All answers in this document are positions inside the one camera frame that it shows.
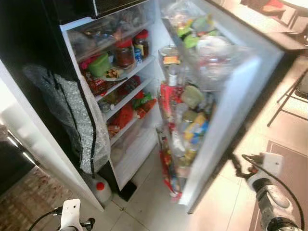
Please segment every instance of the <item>red lid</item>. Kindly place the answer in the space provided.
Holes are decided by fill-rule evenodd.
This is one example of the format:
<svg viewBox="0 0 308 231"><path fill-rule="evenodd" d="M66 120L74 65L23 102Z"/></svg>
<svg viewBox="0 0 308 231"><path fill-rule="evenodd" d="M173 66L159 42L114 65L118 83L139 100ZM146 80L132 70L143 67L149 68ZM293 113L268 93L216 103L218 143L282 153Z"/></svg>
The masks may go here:
<svg viewBox="0 0 308 231"><path fill-rule="evenodd" d="M142 30L139 34L135 36L135 38L137 39L146 39L147 37L149 37L149 31L147 31L146 29Z"/></svg>
<svg viewBox="0 0 308 231"><path fill-rule="evenodd" d="M133 43L131 41L131 38L129 38L127 40L122 40L122 41L117 42L115 46L118 48L124 48L124 47L130 47L132 44Z"/></svg>
<svg viewBox="0 0 308 231"><path fill-rule="evenodd" d="M104 185L104 183L103 182L98 182L97 184L96 184L96 189L97 190L103 190L105 188L105 185Z"/></svg>

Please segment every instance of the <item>spice jar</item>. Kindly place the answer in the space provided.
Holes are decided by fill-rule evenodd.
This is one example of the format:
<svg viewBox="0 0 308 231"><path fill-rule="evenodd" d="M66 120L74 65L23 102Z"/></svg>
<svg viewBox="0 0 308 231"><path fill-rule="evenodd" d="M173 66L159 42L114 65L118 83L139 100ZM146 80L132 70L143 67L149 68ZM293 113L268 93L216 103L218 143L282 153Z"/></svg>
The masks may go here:
<svg viewBox="0 0 308 231"><path fill-rule="evenodd" d="M117 42L115 46L115 58L118 66L125 69L134 64L134 50L131 39Z"/></svg>
<svg viewBox="0 0 308 231"><path fill-rule="evenodd" d="M142 30L134 38L134 47L141 50L142 58L146 58L149 55L149 31Z"/></svg>

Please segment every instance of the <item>black cable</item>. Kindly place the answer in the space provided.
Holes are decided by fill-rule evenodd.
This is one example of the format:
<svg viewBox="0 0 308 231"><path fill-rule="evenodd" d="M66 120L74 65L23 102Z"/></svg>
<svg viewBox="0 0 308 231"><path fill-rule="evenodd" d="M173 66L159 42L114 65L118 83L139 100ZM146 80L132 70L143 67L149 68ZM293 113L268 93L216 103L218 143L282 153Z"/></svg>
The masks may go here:
<svg viewBox="0 0 308 231"><path fill-rule="evenodd" d="M40 216L32 225L31 225L31 227L28 229L28 231L31 231L33 228L34 228L34 226L40 221L40 220L42 220L44 217L46 217L46 216L48 216L48 215L50 215L50 214L52 214L53 213L53 211L50 211L50 212L48 212L48 213L45 213L43 216Z"/></svg>
<svg viewBox="0 0 308 231"><path fill-rule="evenodd" d="M50 214L53 214L54 216L57 216L57 215L61 215L62 214L62 209L63 209L63 206L61 207L57 207L55 208L53 211L50 211L48 213L45 213L43 216L40 216L32 225L31 227L28 229L28 231L31 231L34 226L40 221L42 220L44 217L50 215Z"/></svg>
<svg viewBox="0 0 308 231"><path fill-rule="evenodd" d="M298 210L299 210L299 214L300 214L300 221L301 221L301 229L304 231L305 230L305 220L304 220L304 213L303 213L303 210L302 210L302 207L300 206L299 204L299 201L298 199L296 198L296 196L293 194L293 192L289 189L288 186L286 186L285 183L283 183L279 178L277 178L276 176L274 176L273 174L271 174L270 172L268 172L267 170L265 170L264 168L262 168L260 165L258 165L257 163L255 163L253 160L251 160L249 158L249 156L247 155L242 155L242 157L248 161L250 164L252 164L253 166L261 169L263 172L265 172L266 174L268 174L270 177L273 177L275 180L277 180L288 192L289 194L292 196L292 198L294 199L297 207L298 207Z"/></svg>

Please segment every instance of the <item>patterned rug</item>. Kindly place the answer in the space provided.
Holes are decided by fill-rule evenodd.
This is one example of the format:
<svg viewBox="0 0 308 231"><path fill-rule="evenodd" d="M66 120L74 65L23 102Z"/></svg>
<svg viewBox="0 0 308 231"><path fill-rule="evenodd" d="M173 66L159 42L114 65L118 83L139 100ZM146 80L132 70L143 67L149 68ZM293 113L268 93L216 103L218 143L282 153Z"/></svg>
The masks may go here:
<svg viewBox="0 0 308 231"><path fill-rule="evenodd" d="M0 230L28 230L37 218L72 196L56 178L34 167L0 198ZM42 230L50 219L52 216L45 217L33 230Z"/></svg>
<svg viewBox="0 0 308 231"><path fill-rule="evenodd" d="M280 144L269 141L267 152L284 156L283 172L279 178L292 190L304 211L305 221L308 220L308 158L306 155L293 151ZM293 215L296 224L300 226L300 216L294 200L286 189L275 180L272 181L286 195L293 204ZM252 215L249 231L262 231L260 226L260 211L257 203Z"/></svg>

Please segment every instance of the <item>jar with red lid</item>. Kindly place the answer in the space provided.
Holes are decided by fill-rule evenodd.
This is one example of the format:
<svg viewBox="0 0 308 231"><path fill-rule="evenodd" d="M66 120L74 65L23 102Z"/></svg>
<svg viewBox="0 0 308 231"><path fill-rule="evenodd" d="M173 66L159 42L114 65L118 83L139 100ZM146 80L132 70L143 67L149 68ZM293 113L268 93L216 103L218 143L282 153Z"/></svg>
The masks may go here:
<svg viewBox="0 0 308 231"><path fill-rule="evenodd" d="M115 47L116 64L119 67L126 69L134 64L134 49L132 46L132 40L130 38L117 42Z"/></svg>
<svg viewBox="0 0 308 231"><path fill-rule="evenodd" d="M142 30L134 38L134 47L141 50L142 58L146 58L149 55L149 31L146 29Z"/></svg>

